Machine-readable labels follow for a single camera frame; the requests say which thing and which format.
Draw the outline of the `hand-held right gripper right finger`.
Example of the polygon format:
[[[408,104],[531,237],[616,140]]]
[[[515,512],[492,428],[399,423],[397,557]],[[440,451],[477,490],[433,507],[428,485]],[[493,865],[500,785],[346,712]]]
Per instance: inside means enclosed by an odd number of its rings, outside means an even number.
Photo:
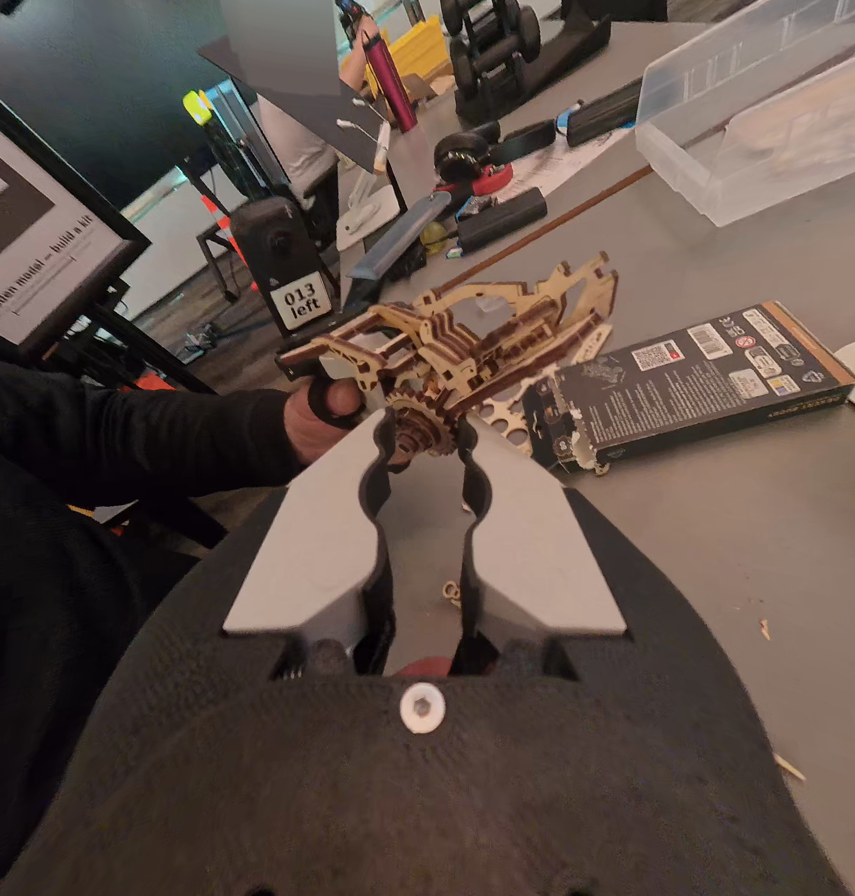
[[[620,637],[627,624],[561,483],[469,413],[463,501],[475,519],[460,573],[464,636]]]

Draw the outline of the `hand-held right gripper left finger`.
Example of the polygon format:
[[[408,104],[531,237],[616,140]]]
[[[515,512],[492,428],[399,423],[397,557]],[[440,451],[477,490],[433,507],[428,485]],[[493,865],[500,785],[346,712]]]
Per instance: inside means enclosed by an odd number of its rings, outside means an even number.
[[[389,495],[390,409],[372,413],[287,487],[223,622],[228,635],[359,643],[366,591],[387,567],[376,520]]]

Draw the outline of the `wooden model frame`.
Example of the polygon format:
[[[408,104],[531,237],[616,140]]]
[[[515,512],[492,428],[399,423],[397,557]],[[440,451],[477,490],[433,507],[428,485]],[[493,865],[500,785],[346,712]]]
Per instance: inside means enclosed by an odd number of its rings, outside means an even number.
[[[361,316],[340,337],[318,338],[321,349],[352,368],[364,393],[406,385],[415,391],[447,390],[445,409],[454,420],[488,398],[538,373],[578,347],[612,314],[619,276],[606,271],[601,252],[578,268],[556,265],[544,280],[475,282],[440,293],[430,290],[410,304]],[[510,304],[509,317],[482,317],[478,294],[495,294]]]

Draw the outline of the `punched wooden parts sheet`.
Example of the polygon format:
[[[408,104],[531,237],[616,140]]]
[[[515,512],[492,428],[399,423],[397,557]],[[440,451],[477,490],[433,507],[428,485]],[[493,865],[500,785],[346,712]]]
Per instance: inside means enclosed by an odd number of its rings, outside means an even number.
[[[552,362],[538,373],[525,377],[511,388],[486,399],[478,409],[480,418],[490,427],[496,429],[520,452],[528,457],[532,456],[528,421],[522,406],[522,399],[527,390],[545,377],[553,375],[562,366],[586,362],[595,358],[609,339],[612,329],[612,324],[601,323],[590,330],[587,338],[563,358]]]

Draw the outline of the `black model kit box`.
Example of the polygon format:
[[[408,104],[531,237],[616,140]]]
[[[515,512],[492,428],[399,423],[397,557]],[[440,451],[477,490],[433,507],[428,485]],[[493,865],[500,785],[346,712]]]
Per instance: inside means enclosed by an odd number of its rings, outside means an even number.
[[[741,308],[540,375],[521,399],[547,470],[612,462],[829,409],[852,370],[782,303]]]

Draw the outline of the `person's left hand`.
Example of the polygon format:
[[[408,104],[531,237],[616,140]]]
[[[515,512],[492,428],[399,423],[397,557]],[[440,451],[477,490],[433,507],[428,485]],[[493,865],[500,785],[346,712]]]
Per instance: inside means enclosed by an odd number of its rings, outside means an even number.
[[[358,424],[365,398],[355,379],[307,377],[284,410],[287,437],[299,462],[311,465]]]

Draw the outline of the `black rectangular case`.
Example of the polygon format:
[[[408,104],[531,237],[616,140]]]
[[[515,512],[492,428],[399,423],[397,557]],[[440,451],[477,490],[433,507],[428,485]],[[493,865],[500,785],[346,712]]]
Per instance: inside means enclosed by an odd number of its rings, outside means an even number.
[[[457,226],[461,253],[477,252],[546,215],[545,196],[539,187],[531,187],[503,203],[463,218]]]
[[[572,110],[567,118],[566,140],[576,148],[605,133],[634,124],[638,115],[643,77],[617,91]]]

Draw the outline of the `white stand with dark board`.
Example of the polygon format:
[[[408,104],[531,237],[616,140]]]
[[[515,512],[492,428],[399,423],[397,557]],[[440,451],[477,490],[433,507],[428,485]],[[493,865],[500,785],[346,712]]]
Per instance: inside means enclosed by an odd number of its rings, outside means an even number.
[[[324,140],[338,155],[359,168],[354,188],[347,199],[339,193],[340,215],[336,223],[336,247],[346,252],[400,213],[399,199],[385,184],[375,188],[379,179],[388,180],[390,121],[378,108],[366,102],[359,92],[340,83],[338,94],[302,92],[302,76],[292,70],[290,88],[275,91],[270,86],[254,86],[242,73],[242,64],[223,37],[198,49],[199,54],[239,83],[262,95],[300,125]]]

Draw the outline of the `slate grey flat object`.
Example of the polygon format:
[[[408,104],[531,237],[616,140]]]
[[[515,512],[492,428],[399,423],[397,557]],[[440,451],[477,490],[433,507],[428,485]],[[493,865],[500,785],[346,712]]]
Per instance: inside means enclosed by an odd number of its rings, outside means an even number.
[[[451,193],[442,190],[417,200],[348,272],[351,290],[377,284],[409,246],[418,240],[424,227],[440,218],[451,202]]]

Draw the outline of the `red round object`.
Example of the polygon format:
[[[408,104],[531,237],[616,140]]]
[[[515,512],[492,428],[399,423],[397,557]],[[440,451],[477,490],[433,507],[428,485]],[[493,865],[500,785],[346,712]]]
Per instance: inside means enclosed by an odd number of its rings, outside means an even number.
[[[440,183],[435,185],[433,193],[447,193],[452,196],[452,204],[463,205],[472,196],[490,196],[511,183],[513,166],[511,163],[498,166],[487,166],[481,175],[473,181],[456,183]]]

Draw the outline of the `black round device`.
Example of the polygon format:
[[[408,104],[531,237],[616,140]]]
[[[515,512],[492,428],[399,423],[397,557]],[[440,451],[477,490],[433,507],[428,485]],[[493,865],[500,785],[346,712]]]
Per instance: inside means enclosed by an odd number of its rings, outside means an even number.
[[[480,179],[490,165],[490,152],[499,140],[497,120],[439,140],[433,149],[433,166],[439,182],[456,185]]]

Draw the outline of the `magenta metal bottle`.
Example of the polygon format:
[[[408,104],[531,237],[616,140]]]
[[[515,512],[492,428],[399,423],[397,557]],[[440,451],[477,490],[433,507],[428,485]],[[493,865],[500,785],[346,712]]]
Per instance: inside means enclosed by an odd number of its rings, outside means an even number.
[[[379,32],[371,37],[363,35],[362,44],[367,64],[376,78],[400,133],[408,133],[417,126],[417,115],[387,44]]]

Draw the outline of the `black framed sign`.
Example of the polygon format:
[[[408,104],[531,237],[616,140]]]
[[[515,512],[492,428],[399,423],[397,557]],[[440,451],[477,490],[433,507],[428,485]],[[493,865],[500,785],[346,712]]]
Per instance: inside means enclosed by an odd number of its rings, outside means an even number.
[[[41,358],[150,246],[0,100],[0,358]]]

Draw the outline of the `yellow storage bin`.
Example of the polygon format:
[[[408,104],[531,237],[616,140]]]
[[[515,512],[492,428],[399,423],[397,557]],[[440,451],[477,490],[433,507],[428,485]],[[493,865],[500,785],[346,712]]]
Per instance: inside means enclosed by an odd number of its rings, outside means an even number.
[[[440,16],[432,15],[392,42],[386,28],[380,33],[412,101],[425,97],[437,79],[453,76]]]

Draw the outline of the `clear plastic bin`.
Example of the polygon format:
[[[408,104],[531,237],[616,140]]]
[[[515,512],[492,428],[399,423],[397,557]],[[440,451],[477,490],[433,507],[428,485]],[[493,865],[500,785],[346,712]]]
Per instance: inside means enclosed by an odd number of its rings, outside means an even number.
[[[638,151],[724,227],[855,173],[855,1],[756,2],[651,63]]]

